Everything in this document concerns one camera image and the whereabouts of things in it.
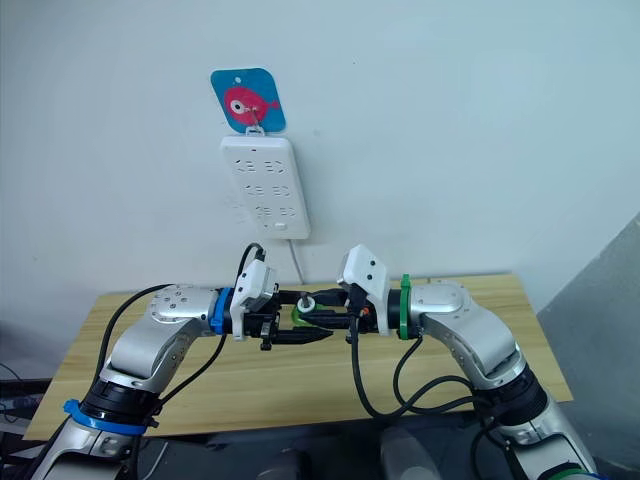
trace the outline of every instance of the white power strip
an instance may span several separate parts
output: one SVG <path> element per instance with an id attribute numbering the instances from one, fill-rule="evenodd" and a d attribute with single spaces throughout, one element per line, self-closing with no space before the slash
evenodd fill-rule
<path id="1" fill-rule="evenodd" d="M 262 235 L 280 239 L 309 236 L 293 148 L 286 138 L 224 137 L 220 150 Z"/>

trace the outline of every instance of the black wire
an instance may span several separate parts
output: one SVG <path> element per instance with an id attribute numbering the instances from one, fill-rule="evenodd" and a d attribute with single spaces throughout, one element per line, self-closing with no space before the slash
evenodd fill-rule
<path id="1" fill-rule="evenodd" d="M 478 414 L 478 418 L 480 420 L 480 425 L 482 425 L 483 427 L 487 426 L 487 422 L 485 421 L 484 418 L 482 418 L 482 416 L 480 414 Z M 498 422 L 494 421 L 493 422 L 493 428 L 495 428 L 497 426 Z M 493 443 L 496 447 L 500 448 L 500 449 L 505 449 L 507 447 L 506 443 L 504 442 L 500 442 L 499 440 L 496 440 L 492 435 L 491 435 L 491 430 L 489 429 L 487 431 L 487 433 L 485 434 L 485 437 L 487 437 L 487 440 L 489 440 L 491 443 Z"/>
<path id="2" fill-rule="evenodd" d="M 242 258 L 240 259 L 240 264 L 238 265 L 238 273 L 236 275 L 236 281 L 237 281 L 238 277 L 242 274 L 242 271 L 244 270 L 244 265 L 245 265 L 245 263 L 247 261 L 247 257 L 249 256 L 249 253 L 251 253 L 251 250 L 253 248 L 257 249 L 255 257 L 259 258 L 261 260 L 264 260 L 265 251 L 264 251 L 264 248 L 262 247 L 262 245 L 260 245 L 259 243 L 256 243 L 256 242 L 252 242 L 249 245 L 247 245 L 247 247 L 244 249 L 244 253 L 242 254 Z M 171 390 L 169 393 L 167 393 L 164 397 L 159 399 L 156 402 L 156 404 L 154 405 L 154 407 L 152 408 L 152 410 L 147 414 L 147 416 L 145 418 L 145 423 L 148 423 L 149 420 L 151 419 L 151 417 L 153 415 L 156 415 L 157 413 L 159 413 L 160 409 L 169 400 L 171 400 L 173 397 L 175 397 L 184 388 L 186 388 L 191 382 L 193 382 L 196 378 L 198 378 L 200 375 L 202 375 L 205 372 L 205 370 L 207 370 L 213 364 L 213 362 L 216 361 L 216 359 L 220 356 L 220 353 L 222 353 L 222 347 L 224 347 L 224 344 L 225 344 L 226 340 L 227 340 L 227 334 L 224 333 L 220 337 L 220 341 L 218 342 L 218 346 L 216 347 L 215 351 L 213 352 L 213 355 L 211 355 L 209 360 L 207 360 L 206 363 L 204 365 L 202 365 L 202 367 L 200 367 L 196 372 L 194 372 L 191 376 L 189 376 L 189 378 L 187 378 L 186 380 L 181 382 L 177 387 L 175 387 L 173 390 Z M 141 436 L 136 437 L 134 439 L 134 443 L 133 443 L 133 446 L 132 446 L 132 449 L 131 449 L 131 458 L 130 458 L 130 462 L 129 462 L 130 463 L 130 466 L 129 466 L 130 473 L 129 473 L 129 475 L 133 479 L 137 479 L 138 478 L 138 457 L 140 456 L 140 441 L 141 441 Z"/>
<path id="3" fill-rule="evenodd" d="M 402 394 L 400 393 L 400 387 L 398 385 L 399 380 L 400 380 L 400 373 L 401 373 L 402 368 L 404 367 L 405 363 L 409 359 L 409 357 L 411 357 L 411 355 L 413 355 L 413 353 L 418 349 L 418 347 L 420 345 L 422 345 L 422 337 L 418 337 L 418 339 L 413 343 L 413 345 L 411 345 L 409 350 L 407 350 L 407 352 L 402 356 L 402 358 L 398 362 L 398 365 L 396 365 L 395 371 L 393 372 L 393 394 L 395 395 L 396 400 L 398 401 L 398 403 L 400 405 L 403 405 L 403 404 L 406 403 L 406 400 L 402 397 Z M 425 384 L 425 386 L 423 388 L 425 388 L 426 391 L 429 391 L 429 390 L 437 387 L 438 385 L 440 385 L 442 383 L 446 383 L 446 382 L 461 383 L 464 386 L 466 386 L 467 388 L 469 388 L 469 390 L 473 391 L 473 385 L 471 384 L 471 382 L 469 380 L 467 380 L 466 378 L 459 377 L 457 375 L 444 375 L 442 377 L 438 377 L 438 378 L 436 378 L 434 380 L 431 380 L 427 384 Z M 485 402 L 485 400 L 483 400 L 483 399 L 479 399 L 477 397 L 469 396 L 469 397 L 462 397 L 462 398 L 459 398 L 457 400 L 453 400 L 451 402 L 445 403 L 443 405 L 439 405 L 437 407 L 422 408 L 422 407 L 414 407 L 414 406 L 412 406 L 411 408 L 409 408 L 409 411 L 413 412 L 413 413 L 418 413 L 418 414 L 421 414 L 421 415 L 442 413 L 442 412 L 445 412 L 445 411 L 450 410 L 452 408 L 455 408 L 455 407 L 457 407 L 459 405 L 464 405 L 466 403 L 471 403 L 471 402 L 474 402 L 474 401 Z"/>
<path id="4" fill-rule="evenodd" d="M 11 374 L 16 377 L 16 379 L 22 383 L 24 385 L 24 380 L 22 378 L 20 378 L 20 375 L 18 375 L 15 370 L 7 365 L 5 365 L 4 363 L 0 362 L 0 367 L 5 368 L 7 370 L 9 370 L 11 372 Z"/>
<path id="5" fill-rule="evenodd" d="M 138 480 L 138 458 L 140 457 L 140 442 L 142 435 L 133 438 L 131 445 L 131 457 L 129 458 L 129 475 L 128 478 Z"/>
<path id="6" fill-rule="evenodd" d="M 434 387 L 434 382 L 436 382 L 435 380 L 427 383 L 426 385 L 423 385 L 420 389 L 418 389 L 416 393 L 414 393 L 409 398 L 409 400 L 407 400 L 406 402 L 403 402 L 400 405 L 400 407 L 397 408 L 396 410 L 390 413 L 378 412 L 373 407 L 373 405 L 371 405 L 371 402 L 369 402 L 369 399 L 367 398 L 367 394 L 364 390 L 364 385 L 362 384 L 362 376 L 360 374 L 360 358 L 358 353 L 358 324 L 357 324 L 357 319 L 355 317 L 351 320 L 349 331 L 351 333 L 351 368 L 353 370 L 353 381 L 356 385 L 356 391 L 358 392 L 360 403 L 362 403 L 362 406 L 364 407 L 364 409 L 372 417 L 379 418 L 379 419 L 397 418 L 403 413 L 405 413 L 406 411 L 408 411 L 411 407 L 413 407 L 413 405 L 420 399 L 420 397 L 422 397 L 425 393 L 427 393 L 431 388 Z M 472 402 L 486 402 L 486 400 L 478 397 L 473 397 L 473 396 L 459 398 L 457 400 L 448 402 L 444 405 L 434 407 L 431 413 L 442 413 L 446 410 L 450 410 L 451 408 L 463 405 L 465 403 L 472 403 Z"/>
<path id="7" fill-rule="evenodd" d="M 150 438 L 145 438 L 145 440 L 146 440 L 146 441 L 144 442 L 144 445 L 142 445 L 142 446 L 140 447 L 140 451 L 141 451 L 141 452 L 142 452 L 145 448 L 147 448 L 147 447 L 149 446 L 149 444 L 151 443 L 151 439 L 150 439 Z"/>
<path id="8" fill-rule="evenodd" d="M 165 403 L 167 403 L 169 400 L 171 400 L 173 397 L 175 397 L 178 393 L 180 393 L 180 391 L 182 389 L 184 389 L 187 385 L 189 385 L 191 382 L 193 382 L 196 378 L 198 378 L 200 375 L 202 375 L 204 373 L 204 371 L 209 368 L 211 366 L 211 364 L 213 362 L 216 361 L 216 359 L 218 358 L 218 356 L 220 355 L 220 353 L 222 352 L 222 347 L 224 347 L 224 342 L 227 340 L 227 334 L 224 333 L 222 336 L 220 336 L 220 341 L 218 342 L 218 346 L 216 347 L 216 350 L 213 352 L 213 355 L 211 355 L 211 357 L 209 358 L 209 360 L 206 361 L 206 363 L 204 365 L 202 365 L 202 367 L 200 367 L 195 373 L 193 373 L 189 378 L 187 378 L 186 380 L 184 380 L 182 383 L 180 383 L 180 385 L 178 385 L 177 387 L 175 387 L 173 390 L 171 390 L 169 393 L 167 393 L 163 398 L 161 398 L 157 403 L 156 406 L 154 408 L 154 412 L 156 412 L 160 407 L 162 407 Z"/>
<path id="9" fill-rule="evenodd" d="M 9 417 L 7 415 L 7 406 L 4 403 L 0 403 L 0 407 L 2 407 L 2 415 L 4 416 L 5 422 L 16 423 L 18 421 L 18 417 L 15 417 L 15 416 L 13 417 L 13 420 L 9 420 Z"/>
<path id="10" fill-rule="evenodd" d="M 31 477 L 33 477 L 33 474 L 36 473 L 37 468 L 40 466 L 47 453 L 49 453 L 49 450 L 51 450 L 51 447 L 58 438 L 58 435 L 60 435 L 60 432 L 66 425 L 67 420 L 69 420 L 69 417 L 65 418 L 63 422 L 58 426 L 56 431 L 53 432 L 53 435 L 51 435 L 51 438 L 49 438 L 47 443 L 44 444 L 44 447 L 42 447 L 42 450 L 40 450 L 38 456 L 31 462 L 29 468 L 27 468 L 27 470 L 24 472 L 24 475 L 21 477 L 22 479 L 29 480 Z"/>
<path id="11" fill-rule="evenodd" d="M 496 427 L 495 420 L 488 425 L 484 425 L 478 433 L 476 433 L 475 437 L 471 441 L 471 471 L 473 472 L 473 476 L 476 480 L 483 480 L 482 475 L 480 474 L 480 469 L 478 468 L 478 445 L 480 445 L 480 440 L 482 437 L 487 437 L 491 439 L 489 432 Z"/>
<path id="12" fill-rule="evenodd" d="M 107 327 L 104 329 L 104 333 L 102 335 L 102 343 L 100 344 L 100 353 L 98 354 L 98 362 L 96 363 L 96 371 L 93 374 L 93 380 L 91 381 L 91 385 L 95 384 L 100 378 L 100 371 L 102 370 L 102 367 L 104 366 L 104 361 L 107 358 L 107 348 L 109 348 L 109 340 L 111 339 L 111 332 L 113 332 L 113 327 L 115 327 L 116 322 L 118 321 L 118 318 L 120 318 L 120 315 L 122 315 L 122 313 L 127 308 L 129 308 L 133 302 L 135 302 L 139 298 L 144 297 L 145 295 L 151 292 L 155 292 L 156 290 L 161 290 L 165 287 L 168 287 L 169 285 L 171 284 L 165 283 L 163 285 L 155 285 L 153 287 L 145 288 L 144 290 L 130 297 L 126 302 L 124 302 L 122 305 L 120 305 L 120 307 L 118 307 L 118 310 L 116 310 L 115 313 L 111 316 L 109 323 L 107 323 Z"/>
<path id="13" fill-rule="evenodd" d="M 244 264 L 247 261 L 247 257 L 249 256 L 249 253 L 251 252 L 252 248 L 256 248 L 258 250 L 256 252 L 256 258 L 260 260 L 264 260 L 265 251 L 264 251 L 264 248 L 262 248 L 262 245 L 260 245 L 257 242 L 251 242 L 249 245 L 247 245 L 247 248 L 244 249 L 244 253 L 242 254 L 240 265 L 238 265 L 238 273 L 236 274 L 236 280 L 238 280 L 238 277 L 242 274 L 242 271 L 244 270 Z"/>

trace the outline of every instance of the robotic arm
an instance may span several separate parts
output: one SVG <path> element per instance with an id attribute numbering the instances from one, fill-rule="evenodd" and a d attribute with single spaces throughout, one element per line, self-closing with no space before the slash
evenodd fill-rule
<path id="1" fill-rule="evenodd" d="M 401 339 L 428 334 L 443 342 L 486 400 L 476 408 L 497 423 L 509 441 L 518 478 L 549 478 L 579 469 L 595 472 L 593 460 L 555 401 L 527 366 L 506 325 L 478 306 L 454 282 L 411 287 L 403 278 L 391 289 L 384 264 L 366 247 L 344 258 L 342 289 L 319 292 L 280 290 L 275 272 L 257 254 L 234 287 L 210 289 L 171 285 L 158 291 L 144 315 L 116 342 L 99 379 L 82 402 L 65 404 L 69 418 L 47 445 L 31 478 L 123 478 L 136 440 L 157 425 L 160 394 L 173 378 L 192 342 L 201 336 L 231 334 L 236 341 L 260 338 L 272 345 L 322 340 L 331 329 Z M 347 313 L 314 310 L 315 303 L 347 306 Z M 316 327 L 279 328 L 282 305 L 296 305 L 299 318 Z"/>
<path id="2" fill-rule="evenodd" d="M 476 304 L 463 285 L 437 281 L 411 287 L 405 276 L 399 290 L 391 289 L 386 267 L 363 245 L 345 256 L 338 283 L 348 292 L 347 314 L 320 310 L 301 318 L 319 326 L 342 322 L 347 328 L 350 315 L 356 315 L 361 333 L 390 335 L 397 329 L 402 339 L 430 335 L 445 344 L 473 384 L 474 395 L 486 401 L 476 408 L 496 422 L 508 441 L 516 478 L 596 472 L 587 449 L 539 384 L 509 328 Z"/>
<path id="3" fill-rule="evenodd" d="M 127 475 L 125 463 L 136 439 L 157 425 L 152 417 L 160 413 L 160 394 L 196 338 L 260 338 L 261 350 L 270 350 L 273 344 L 305 344 L 333 333 L 279 328 L 281 305 L 299 296 L 279 290 L 263 255 L 256 255 L 233 288 L 171 285 L 158 291 L 142 318 L 117 340 L 84 400 L 67 401 L 69 418 L 31 478 L 113 480 Z"/>

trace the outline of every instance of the green ring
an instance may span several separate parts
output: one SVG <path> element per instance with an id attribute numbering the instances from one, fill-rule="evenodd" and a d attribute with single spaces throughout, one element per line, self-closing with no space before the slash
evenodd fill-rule
<path id="1" fill-rule="evenodd" d="M 409 274 L 402 275 L 400 281 L 400 338 L 409 340 L 409 292 L 411 292 L 411 281 Z"/>
<path id="2" fill-rule="evenodd" d="M 580 473 L 585 473 L 588 474 L 589 472 L 581 469 L 581 468 L 571 468 L 569 470 L 565 470 L 564 472 L 558 472 L 555 475 L 553 475 L 552 477 L 549 478 L 549 480 L 560 480 L 562 478 L 566 478 L 569 477 L 571 475 L 578 475 Z"/>
<path id="3" fill-rule="evenodd" d="M 313 310 L 324 310 L 325 308 L 327 307 L 316 303 L 316 306 Z M 298 311 L 298 307 L 296 307 L 295 305 L 291 309 L 291 323 L 293 323 L 296 327 L 315 327 L 315 325 L 311 325 L 309 322 L 306 322 L 300 318 L 300 312 Z"/>

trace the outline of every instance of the silver metal arm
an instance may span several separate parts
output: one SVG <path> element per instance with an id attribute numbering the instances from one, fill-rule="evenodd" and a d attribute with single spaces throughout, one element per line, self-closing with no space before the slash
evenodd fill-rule
<path id="1" fill-rule="evenodd" d="M 69 418 L 31 478 L 114 480 L 124 468 L 119 460 L 131 453 L 133 440 L 131 435 L 105 432 Z"/>
<path id="2" fill-rule="evenodd" d="M 193 285 L 171 285 L 156 295 L 140 320 L 118 339 L 100 379 L 161 393 L 198 337 L 214 335 L 209 326 L 218 292 Z"/>
<path id="3" fill-rule="evenodd" d="M 342 262 L 338 283 L 356 285 L 375 307 L 378 330 L 388 335 L 391 314 L 404 308 L 388 289 L 387 269 L 364 245 L 351 249 Z M 386 291 L 387 297 L 381 298 Z M 595 473 L 595 464 L 555 400 L 540 387 L 505 323 L 479 306 L 467 289 L 453 281 L 414 286 L 408 300 L 408 322 L 416 331 L 444 343 L 474 386 L 475 394 L 495 402 L 497 430 L 527 478 L 564 464 Z"/>
<path id="4" fill-rule="evenodd" d="M 509 328 L 495 314 L 476 304 L 457 282 L 436 282 L 411 289 L 411 318 L 425 333 L 451 351 L 467 378 L 482 391 L 515 381 L 527 362 Z M 537 479 L 564 463 L 595 473 L 595 463 L 553 397 L 535 417 L 516 425 L 500 423 L 497 430 L 511 448 L 527 478 Z"/>

